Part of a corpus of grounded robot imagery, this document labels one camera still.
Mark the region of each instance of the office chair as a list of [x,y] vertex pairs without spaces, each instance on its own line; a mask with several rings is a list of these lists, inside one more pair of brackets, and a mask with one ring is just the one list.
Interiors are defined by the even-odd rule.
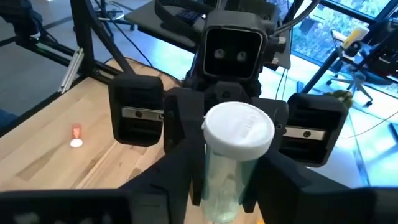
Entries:
[[[94,5],[94,8],[96,5],[96,2],[94,0],[91,0],[91,3]],[[134,30],[134,24],[131,24],[130,22],[124,21],[123,17],[124,17],[124,11],[122,9],[122,7],[118,6],[117,4],[113,3],[112,1],[110,2],[106,2],[105,0],[99,0],[99,4],[100,4],[100,8],[98,10],[96,10],[96,14],[98,16],[98,19],[103,23],[104,28],[106,29],[106,31],[108,32],[109,36],[113,39],[114,38],[114,34],[109,26],[109,22],[111,18],[112,21],[116,24],[122,24],[122,25],[129,25],[130,26],[130,30],[133,31]],[[114,6],[118,9],[113,9],[111,11],[107,11],[106,10],[106,6]]]
[[375,44],[369,53],[365,50],[361,50],[360,53],[363,56],[362,62],[356,66],[351,65],[349,67],[349,72],[351,75],[351,79],[341,79],[338,78],[338,73],[335,75],[334,78],[331,78],[327,81],[327,85],[330,85],[332,81],[348,83],[349,86],[347,90],[352,90],[355,93],[356,90],[361,91],[364,93],[370,100],[366,103],[366,106],[371,106],[373,103],[372,96],[365,90],[363,85],[365,83],[371,83],[375,85],[391,85],[392,81],[386,79],[388,75],[394,73],[394,62],[391,61],[387,62],[387,65],[382,65],[380,63],[385,63],[386,60],[382,58],[383,55],[386,54],[394,54],[394,52],[398,52],[397,46],[394,43],[394,39],[398,35],[398,29],[393,30],[390,32],[387,37],[385,37],[380,43]]

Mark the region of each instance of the floor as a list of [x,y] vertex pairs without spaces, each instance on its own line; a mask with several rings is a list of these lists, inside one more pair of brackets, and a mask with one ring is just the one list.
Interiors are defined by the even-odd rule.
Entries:
[[[44,17],[44,24],[63,19],[71,15],[68,0],[31,0],[35,9]],[[131,8],[137,8],[147,0],[117,0]],[[76,48],[75,35],[72,31],[73,22],[65,22],[48,31],[62,44]],[[13,36],[12,27],[0,20],[0,41]],[[115,32],[115,43],[124,55],[140,62],[145,60],[138,51],[111,26]],[[130,31],[128,26],[121,26],[126,34],[140,47],[151,63],[158,69],[182,78],[190,68],[193,54],[179,49],[164,41],[153,38],[141,32]],[[111,56],[102,43],[94,36],[93,44],[97,60],[106,61]],[[9,113],[21,115],[34,105],[58,90],[66,68],[29,52],[26,49],[8,44],[0,48],[0,108]],[[288,79],[283,79],[277,98],[287,100],[295,93],[296,80],[308,82],[318,69],[307,61],[292,56],[292,68]],[[265,69],[259,79],[262,83],[262,97],[275,98],[280,76],[283,69],[273,72]],[[320,80],[314,94],[332,91],[339,88],[337,83],[327,86],[330,76],[325,75]],[[355,105],[350,109],[341,136],[333,150],[328,163],[314,169],[315,171],[348,187],[398,186],[398,146],[392,134],[389,123],[398,123],[398,115],[391,117],[376,128],[362,132],[380,123],[383,119],[398,110],[398,100],[370,88],[369,92],[375,98],[374,104],[363,108],[366,99],[361,93],[355,96]]]

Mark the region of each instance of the wooden tabletop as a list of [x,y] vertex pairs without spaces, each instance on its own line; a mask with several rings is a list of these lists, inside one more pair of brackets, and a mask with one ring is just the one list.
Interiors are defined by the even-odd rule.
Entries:
[[[137,73],[160,76],[165,89],[177,86],[160,71],[130,64]],[[79,148],[70,146],[75,123],[82,126]],[[108,88],[87,78],[0,138],[0,190],[113,189],[162,156],[162,138],[148,148],[113,139]],[[257,223],[258,218],[257,208],[254,214],[239,214],[234,223]],[[185,223],[208,222],[188,201]]]

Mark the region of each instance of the clear plastic jar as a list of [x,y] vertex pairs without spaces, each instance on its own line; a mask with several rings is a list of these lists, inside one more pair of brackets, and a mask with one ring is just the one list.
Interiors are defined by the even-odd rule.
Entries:
[[227,102],[206,115],[203,211],[209,221],[228,223],[236,217],[259,157],[274,137],[272,120],[259,108]]

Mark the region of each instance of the camera lens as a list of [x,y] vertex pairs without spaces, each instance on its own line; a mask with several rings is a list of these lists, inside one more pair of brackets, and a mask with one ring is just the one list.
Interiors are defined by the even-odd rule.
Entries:
[[214,57],[216,59],[223,59],[225,57],[225,51],[223,49],[217,49],[214,51]]
[[238,55],[236,56],[236,60],[238,60],[239,62],[245,62],[247,58],[248,55],[246,52],[239,52]]

